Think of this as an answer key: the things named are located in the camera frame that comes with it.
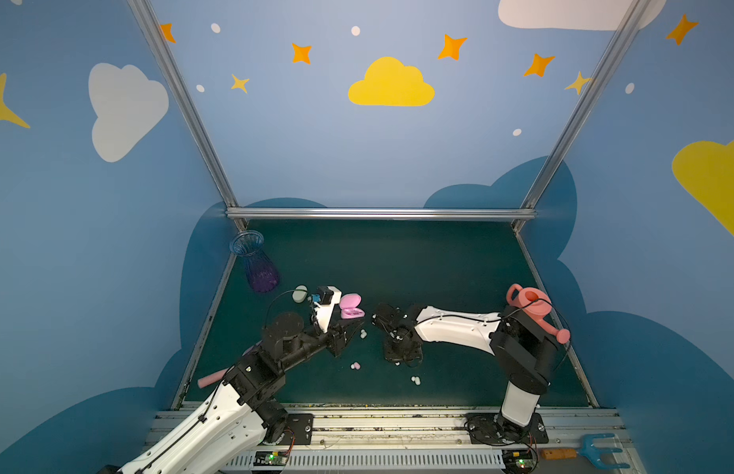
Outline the pink earbud charging case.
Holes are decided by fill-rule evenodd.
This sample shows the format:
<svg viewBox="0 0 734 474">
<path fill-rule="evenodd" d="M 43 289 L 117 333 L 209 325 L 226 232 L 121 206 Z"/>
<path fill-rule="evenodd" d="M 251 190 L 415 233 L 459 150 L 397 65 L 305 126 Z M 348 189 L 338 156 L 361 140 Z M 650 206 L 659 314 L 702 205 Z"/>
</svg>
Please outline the pink earbud charging case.
<svg viewBox="0 0 734 474">
<path fill-rule="evenodd" d="M 362 297 L 358 293 L 349 293 L 341 296 L 339 301 L 340 317 L 343 320 L 359 319 L 365 316 L 365 311 L 359 307 Z"/>
</svg>

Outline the white earbud charging case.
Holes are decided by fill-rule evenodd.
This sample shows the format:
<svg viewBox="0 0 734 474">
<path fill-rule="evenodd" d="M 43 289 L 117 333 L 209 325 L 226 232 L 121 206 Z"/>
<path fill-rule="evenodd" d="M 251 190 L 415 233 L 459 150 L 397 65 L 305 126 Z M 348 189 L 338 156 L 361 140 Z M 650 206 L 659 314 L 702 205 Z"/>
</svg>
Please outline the white earbud charging case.
<svg viewBox="0 0 734 474">
<path fill-rule="evenodd" d="M 309 296 L 309 290 L 306 286 L 301 284 L 301 286 L 297 286 L 295 290 L 292 292 L 292 298 L 297 304 L 303 303 Z"/>
</svg>

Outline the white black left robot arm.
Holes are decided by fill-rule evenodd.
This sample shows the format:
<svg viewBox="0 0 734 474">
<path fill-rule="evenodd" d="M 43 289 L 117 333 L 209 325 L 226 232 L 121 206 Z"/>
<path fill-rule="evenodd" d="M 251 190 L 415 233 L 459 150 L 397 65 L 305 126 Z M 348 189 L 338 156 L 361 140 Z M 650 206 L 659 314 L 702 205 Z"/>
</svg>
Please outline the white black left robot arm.
<svg viewBox="0 0 734 474">
<path fill-rule="evenodd" d="M 335 357 L 357 336 L 363 318 L 329 323 L 323 332 L 295 312 L 278 315 L 261 341 L 227 369 L 211 395 L 157 444 L 102 473 L 215 473 L 239 452 L 276 442 L 288 412 L 275 400 L 286 373 L 327 350 Z"/>
</svg>

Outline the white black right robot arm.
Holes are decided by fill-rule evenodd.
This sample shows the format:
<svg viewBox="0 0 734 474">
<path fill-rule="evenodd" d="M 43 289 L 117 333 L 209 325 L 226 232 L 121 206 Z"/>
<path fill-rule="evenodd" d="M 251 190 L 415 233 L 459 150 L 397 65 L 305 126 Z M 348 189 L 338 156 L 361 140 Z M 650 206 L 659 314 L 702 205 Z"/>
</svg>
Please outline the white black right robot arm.
<svg viewBox="0 0 734 474">
<path fill-rule="evenodd" d="M 483 351 L 495 357 L 507 376 L 498 413 L 467 421 L 473 440 L 489 446 L 546 442 L 537 406 L 548 392 L 559 366 L 560 350 L 571 343 L 568 329 L 558 329 L 524 307 L 508 305 L 493 313 L 465 313 L 434 306 L 412 306 L 408 311 L 382 303 L 371 317 L 386 335 L 384 355 L 391 363 L 411 365 L 423 359 L 425 343 L 447 343 Z"/>
</svg>

